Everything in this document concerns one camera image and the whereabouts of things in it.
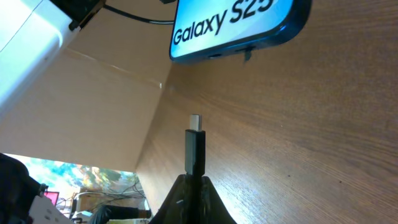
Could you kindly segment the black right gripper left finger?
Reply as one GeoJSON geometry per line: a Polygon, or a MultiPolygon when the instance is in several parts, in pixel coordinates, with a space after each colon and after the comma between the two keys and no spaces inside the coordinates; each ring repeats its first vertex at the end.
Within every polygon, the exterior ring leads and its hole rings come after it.
{"type": "Polygon", "coordinates": [[[181,174],[177,177],[158,212],[150,224],[184,224],[188,221],[188,188],[191,177],[181,174]]]}

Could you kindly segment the blue Galaxy smartphone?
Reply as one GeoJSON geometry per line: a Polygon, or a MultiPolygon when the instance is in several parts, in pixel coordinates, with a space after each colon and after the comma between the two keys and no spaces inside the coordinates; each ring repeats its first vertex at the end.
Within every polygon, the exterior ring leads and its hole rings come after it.
{"type": "Polygon", "coordinates": [[[179,0],[169,57],[194,63],[284,44],[311,7],[312,0],[179,0]]]}

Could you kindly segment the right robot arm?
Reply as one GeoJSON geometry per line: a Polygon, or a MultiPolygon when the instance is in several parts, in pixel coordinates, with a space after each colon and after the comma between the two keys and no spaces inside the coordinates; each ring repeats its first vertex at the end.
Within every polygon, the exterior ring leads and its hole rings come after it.
{"type": "MultiPolygon", "coordinates": [[[[1,154],[1,223],[73,223],[44,196],[46,185],[30,177],[26,166],[1,154]]],[[[208,177],[177,177],[151,223],[234,223],[208,177]]]]}

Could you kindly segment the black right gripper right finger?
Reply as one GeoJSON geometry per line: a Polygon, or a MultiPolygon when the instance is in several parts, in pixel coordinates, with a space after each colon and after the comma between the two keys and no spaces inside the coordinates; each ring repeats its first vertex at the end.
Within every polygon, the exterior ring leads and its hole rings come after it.
{"type": "Polygon", "coordinates": [[[236,224],[209,177],[202,177],[194,205],[195,223],[236,224]]]}

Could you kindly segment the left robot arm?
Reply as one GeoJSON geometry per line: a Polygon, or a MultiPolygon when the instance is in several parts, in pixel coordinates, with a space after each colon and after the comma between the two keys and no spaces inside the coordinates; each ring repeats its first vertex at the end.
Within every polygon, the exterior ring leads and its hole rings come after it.
{"type": "Polygon", "coordinates": [[[104,5],[104,0],[1,0],[1,116],[104,5]]]}

